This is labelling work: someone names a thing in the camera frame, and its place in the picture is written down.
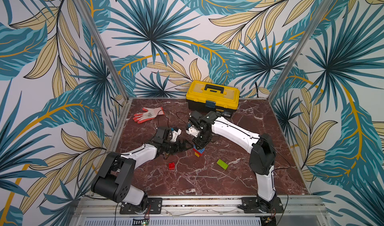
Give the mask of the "blue lego brick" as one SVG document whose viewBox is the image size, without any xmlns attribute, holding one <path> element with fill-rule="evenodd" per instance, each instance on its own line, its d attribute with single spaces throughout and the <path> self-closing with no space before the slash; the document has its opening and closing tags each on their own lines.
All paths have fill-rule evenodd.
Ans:
<svg viewBox="0 0 384 226">
<path fill-rule="evenodd" d="M 197 149 L 196 147 L 194 147 L 193 150 L 197 150 L 197 151 L 201 151 L 201 152 L 205 151 L 205 149 Z"/>
</svg>

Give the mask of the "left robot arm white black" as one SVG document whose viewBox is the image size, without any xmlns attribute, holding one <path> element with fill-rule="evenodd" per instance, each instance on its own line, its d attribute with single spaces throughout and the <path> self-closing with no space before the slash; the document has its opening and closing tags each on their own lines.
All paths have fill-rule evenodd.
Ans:
<svg viewBox="0 0 384 226">
<path fill-rule="evenodd" d="M 157 129 L 155 135 L 139 148 L 127 153 L 108 153 L 92 181 L 91 191 L 115 203 L 121 203 L 130 213 L 144 214 L 150 210 L 148 194 L 134 186 L 134 170 L 159 156 L 174 155 L 193 148 L 186 139 L 179 139 L 179 128 Z"/>
</svg>

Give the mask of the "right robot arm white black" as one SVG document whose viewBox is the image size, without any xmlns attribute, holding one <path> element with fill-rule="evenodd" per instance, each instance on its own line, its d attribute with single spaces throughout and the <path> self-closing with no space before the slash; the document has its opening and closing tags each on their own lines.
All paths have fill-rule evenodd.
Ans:
<svg viewBox="0 0 384 226">
<path fill-rule="evenodd" d="M 245 130 L 213 111 L 206 115 L 194 111 L 189 115 L 189 122 L 186 132 L 194 137 L 193 142 L 197 150 L 204 149 L 211 142 L 213 135 L 219 135 L 250 154 L 249 166 L 258 183 L 255 210 L 260 213 L 273 211 L 273 203 L 278 197 L 274 185 L 276 149 L 271 137 L 268 134 L 260 135 Z"/>
</svg>

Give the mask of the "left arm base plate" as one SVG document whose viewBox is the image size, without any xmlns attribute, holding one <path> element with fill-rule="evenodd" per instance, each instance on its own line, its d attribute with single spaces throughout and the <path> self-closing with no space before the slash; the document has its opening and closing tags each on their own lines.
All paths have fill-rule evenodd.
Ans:
<svg viewBox="0 0 384 226">
<path fill-rule="evenodd" d="M 159 215 L 162 210 L 162 198 L 144 198 L 139 205 L 122 203 L 120 208 L 121 215 Z"/>
</svg>

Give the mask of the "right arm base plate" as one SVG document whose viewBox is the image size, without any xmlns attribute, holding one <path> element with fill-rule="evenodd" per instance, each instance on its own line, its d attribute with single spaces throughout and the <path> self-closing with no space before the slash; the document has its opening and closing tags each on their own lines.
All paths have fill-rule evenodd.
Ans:
<svg viewBox="0 0 384 226">
<path fill-rule="evenodd" d="M 279 197 L 266 201 L 260 197 L 243 197 L 238 209 L 245 214 L 275 214 L 283 213 L 284 207 Z"/>
</svg>

